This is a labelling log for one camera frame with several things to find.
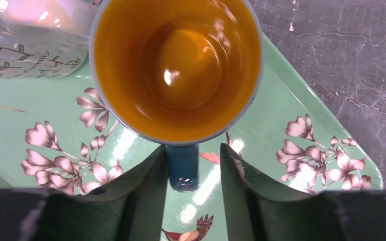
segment marble countertop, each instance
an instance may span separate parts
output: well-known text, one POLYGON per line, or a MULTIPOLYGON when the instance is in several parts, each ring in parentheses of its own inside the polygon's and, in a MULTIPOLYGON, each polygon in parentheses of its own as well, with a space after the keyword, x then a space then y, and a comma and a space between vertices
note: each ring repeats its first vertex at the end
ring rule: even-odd
POLYGON ((250 0, 261 28, 379 166, 386 188, 386 0, 250 0))

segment mug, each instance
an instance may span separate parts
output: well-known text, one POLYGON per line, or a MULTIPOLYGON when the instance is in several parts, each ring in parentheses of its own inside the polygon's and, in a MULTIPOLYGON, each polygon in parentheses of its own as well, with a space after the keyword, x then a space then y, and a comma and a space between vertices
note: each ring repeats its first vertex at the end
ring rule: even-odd
POLYGON ((89 37, 103 102, 126 128, 165 144, 177 191, 197 189, 198 144, 234 125, 261 83, 263 39, 248 0, 104 0, 98 9, 81 0, 0 1, 5 23, 89 37))
POLYGON ((7 0, 0 1, 0 78, 60 78, 74 72, 86 59, 85 37, 12 23, 5 19, 7 5, 7 0))

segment tray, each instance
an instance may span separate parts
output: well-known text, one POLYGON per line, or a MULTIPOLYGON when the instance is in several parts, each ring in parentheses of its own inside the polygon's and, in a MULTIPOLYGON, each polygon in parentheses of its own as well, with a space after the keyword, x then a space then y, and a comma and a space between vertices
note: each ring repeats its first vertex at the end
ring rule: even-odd
MULTIPOLYGON (((200 145, 196 192, 168 189, 161 240, 177 240, 188 231, 203 240, 227 240, 218 156, 223 142, 259 170, 301 191, 382 189, 374 162, 264 40, 264 78, 253 105, 226 134, 200 145)), ((158 146, 109 114, 97 99, 87 63, 64 79, 0 79, 0 104, 25 111, 0 108, 0 187, 40 185, 87 193, 158 146)))

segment blue mug handle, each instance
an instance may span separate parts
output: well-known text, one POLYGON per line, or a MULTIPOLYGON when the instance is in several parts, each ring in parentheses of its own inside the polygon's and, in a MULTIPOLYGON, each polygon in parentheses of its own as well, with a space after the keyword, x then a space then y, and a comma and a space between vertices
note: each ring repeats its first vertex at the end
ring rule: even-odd
POLYGON ((178 192, 192 192, 198 188, 199 145, 166 145, 169 181, 178 192))

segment dark green object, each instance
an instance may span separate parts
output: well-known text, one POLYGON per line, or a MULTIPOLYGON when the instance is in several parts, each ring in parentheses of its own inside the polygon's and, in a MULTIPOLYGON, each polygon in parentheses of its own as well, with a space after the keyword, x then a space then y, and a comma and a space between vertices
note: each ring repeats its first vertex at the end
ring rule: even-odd
POLYGON ((229 241, 386 241, 386 191, 299 192, 220 150, 229 241))
POLYGON ((168 172, 164 146, 86 196, 0 189, 0 240, 160 240, 168 172))
MULTIPOLYGON (((386 191, 309 195, 261 173, 226 144, 220 154, 229 241, 386 241, 386 191)), ((166 160, 160 146, 87 196, 0 189, 0 240, 158 241, 166 160)))

